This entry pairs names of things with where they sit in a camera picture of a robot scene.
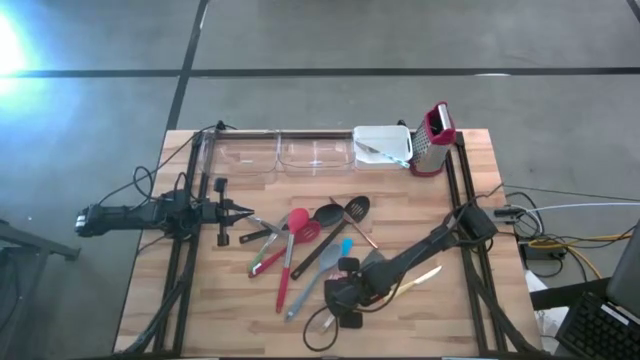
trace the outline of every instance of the box grater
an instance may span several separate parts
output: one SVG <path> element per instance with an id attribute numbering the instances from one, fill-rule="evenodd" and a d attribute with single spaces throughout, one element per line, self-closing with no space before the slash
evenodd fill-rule
<path id="1" fill-rule="evenodd" d="M 415 176 L 439 174 L 455 140 L 456 129 L 449 116 L 447 103 L 440 102 L 425 114 L 424 121 L 411 138 L 411 173 Z"/>

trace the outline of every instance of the gray floor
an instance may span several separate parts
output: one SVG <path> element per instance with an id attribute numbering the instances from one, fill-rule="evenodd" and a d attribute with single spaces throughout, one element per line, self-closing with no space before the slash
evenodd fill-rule
<path id="1" fill-rule="evenodd" d="M 0 32 L 8 20 L 30 70 L 179 69 L 197 4 L 0 0 Z M 624 0 L 219 0 L 194 68 L 640 66 L 639 34 Z M 0 79 L 0 218 L 82 247 L 77 262 L 49 264 L 22 358 L 111 350 L 138 233 L 80 239 L 75 214 L 157 162 L 176 84 Z M 417 124 L 447 100 L 459 127 L 491 130 L 506 183 L 639 198 L 639 91 L 638 76 L 191 79 L 178 128 Z M 529 193 L 540 206 L 605 201 Z M 110 203 L 136 200 L 124 192 Z M 577 236 L 621 232 L 639 215 L 543 213 L 549 232 Z M 586 253 L 610 275 L 623 245 Z M 581 281 L 575 263 L 566 268 L 547 284 Z"/>

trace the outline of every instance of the red handle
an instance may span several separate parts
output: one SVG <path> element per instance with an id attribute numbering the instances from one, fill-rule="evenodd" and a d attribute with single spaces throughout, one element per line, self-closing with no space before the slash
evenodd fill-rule
<path id="1" fill-rule="evenodd" d="M 253 278 L 258 276 L 258 274 L 262 273 L 263 271 L 265 271 L 269 266 L 273 265 L 274 262 L 276 262 L 276 260 L 278 260 L 282 255 L 284 255 L 287 252 L 287 248 L 284 247 L 282 249 L 280 249 L 277 253 L 271 255 L 267 260 L 259 263 L 258 265 L 256 265 L 250 272 L 249 272 L 249 277 Z"/>
<path id="2" fill-rule="evenodd" d="M 276 301 L 276 313 L 280 314 L 284 305 L 284 298 L 287 295 L 287 284 L 289 282 L 290 268 L 282 268 L 282 277 L 280 278 L 280 289 L 278 289 L 278 300 Z"/>

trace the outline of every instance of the black spoon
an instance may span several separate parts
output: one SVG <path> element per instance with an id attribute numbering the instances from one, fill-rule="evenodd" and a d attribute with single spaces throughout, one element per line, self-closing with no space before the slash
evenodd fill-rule
<path id="1" fill-rule="evenodd" d="M 327 227 L 334 224 L 337 224 L 340 219 L 342 219 L 342 214 L 344 213 L 344 209 L 342 206 L 338 204 L 327 204 L 319 207 L 316 212 L 311 217 L 311 220 L 315 220 L 320 223 L 320 226 Z M 289 226 L 282 228 L 282 230 L 289 230 Z M 240 244 L 248 243 L 249 241 L 259 239 L 261 237 L 271 235 L 271 230 L 264 229 L 260 231 L 253 232 L 251 234 L 246 234 L 240 236 Z"/>
<path id="2" fill-rule="evenodd" d="M 351 201 L 347 203 L 347 206 L 345 206 L 344 211 L 345 211 L 345 215 L 348 214 L 353 219 L 353 221 L 355 221 L 356 223 L 359 223 L 360 221 L 362 221 L 362 219 L 365 218 L 365 216 L 367 216 L 367 213 L 369 212 L 370 207 L 371 207 L 371 202 L 369 201 L 368 197 L 358 196 L 351 199 Z M 313 261 L 318 256 L 320 256 L 322 251 L 327 246 L 329 246 L 329 244 L 331 244 L 333 239 L 335 239 L 335 237 L 338 236 L 338 234 L 342 231 L 342 229 L 344 229 L 344 227 L 347 226 L 348 224 L 349 224 L 349 221 L 347 221 L 346 219 L 343 219 L 340 225 L 338 225 L 331 232 L 331 234 L 329 234 L 329 236 L 327 236 L 327 238 L 324 239 L 320 243 L 320 245 L 318 245 L 318 247 L 315 248 L 313 252 L 309 254 L 309 256 L 307 256 L 306 259 L 304 259 L 302 263 L 300 263 L 300 265 L 298 265 L 298 267 L 291 273 L 291 278 L 293 280 L 297 280 L 300 277 L 300 275 L 302 275 L 302 273 L 305 270 L 307 270 L 309 265 L 311 265 Z"/>

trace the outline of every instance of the wooden table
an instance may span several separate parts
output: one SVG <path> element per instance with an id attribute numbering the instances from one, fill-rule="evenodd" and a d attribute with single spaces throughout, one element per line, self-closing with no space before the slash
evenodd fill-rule
<path id="1" fill-rule="evenodd" d="M 489 132 L 485 129 L 463 132 L 476 193 L 488 193 L 501 182 Z M 165 139 L 161 161 L 192 134 L 193 131 L 170 131 Z M 218 142 L 216 148 L 224 148 L 224 141 L 229 140 Z M 226 153 L 225 156 L 242 162 L 243 153 L 253 152 L 255 155 L 256 152 L 269 151 L 272 145 L 260 141 L 243 140 L 238 145 L 241 148 L 237 149 L 237 153 Z M 304 145 L 299 146 L 298 150 L 305 151 Z M 186 168 L 188 156 L 187 146 L 158 172 L 154 194 L 173 188 L 178 173 Z M 234 171 L 233 166 L 225 165 L 217 158 L 214 162 L 218 163 L 216 171 L 228 174 Z M 458 187 L 465 201 L 458 165 L 456 162 Z M 417 178 L 408 171 L 354 171 L 347 175 L 315 177 L 309 176 L 309 173 L 294 176 L 274 172 L 272 175 L 269 181 L 275 182 L 270 184 L 265 184 L 265 176 L 247 177 L 244 180 L 242 177 L 232 177 L 228 197 L 237 204 L 255 209 L 256 214 L 265 220 L 276 223 L 295 207 L 305 207 L 312 214 L 316 208 L 328 203 L 328 196 L 335 197 L 344 205 L 352 197 L 367 195 L 372 208 L 361 225 L 387 257 L 424 238 L 451 208 L 446 173 L 433 178 Z M 194 192 L 197 186 L 197 183 L 194 184 Z M 210 192 L 213 199 L 215 195 L 213 191 Z M 501 206 L 504 203 L 502 191 L 489 199 L 480 200 L 481 206 Z M 247 277 L 247 264 L 262 241 L 240 245 L 238 236 L 256 229 L 255 225 L 241 220 L 230 228 L 231 245 L 217 247 L 217 227 L 203 227 L 183 356 L 318 356 L 305 348 L 301 331 L 309 316 L 324 304 L 322 286 L 317 286 L 294 321 L 285 324 L 284 314 L 275 313 L 281 266 L 274 265 L 254 279 Z M 324 230 L 315 243 L 321 241 L 330 230 Z M 159 235 L 158 232 L 146 231 L 140 246 Z M 350 226 L 337 241 L 344 237 L 354 240 L 352 256 L 363 259 L 371 250 L 362 236 Z M 292 268 L 314 247 L 314 244 L 310 244 L 295 248 Z M 146 249 L 137 258 L 115 350 L 131 344 L 158 309 L 170 249 L 170 241 L 162 241 Z M 489 258 L 500 305 L 527 340 L 540 347 L 533 308 L 513 238 L 497 236 Z M 414 268 L 405 279 L 416 278 L 438 265 L 442 265 L 443 269 L 433 279 L 398 297 L 383 311 L 366 314 L 363 329 L 341 329 L 338 341 L 325 355 L 476 355 L 460 250 L 455 248 L 440 253 Z M 285 309 L 295 300 L 316 269 L 317 261 L 298 281 L 289 282 Z M 491 322 L 484 307 L 483 318 L 490 348 L 495 349 Z M 170 318 L 167 339 L 173 336 L 173 320 Z M 314 337 L 311 341 L 318 341 L 314 342 L 315 346 L 323 346 L 330 340 L 331 331 L 325 337 Z"/>

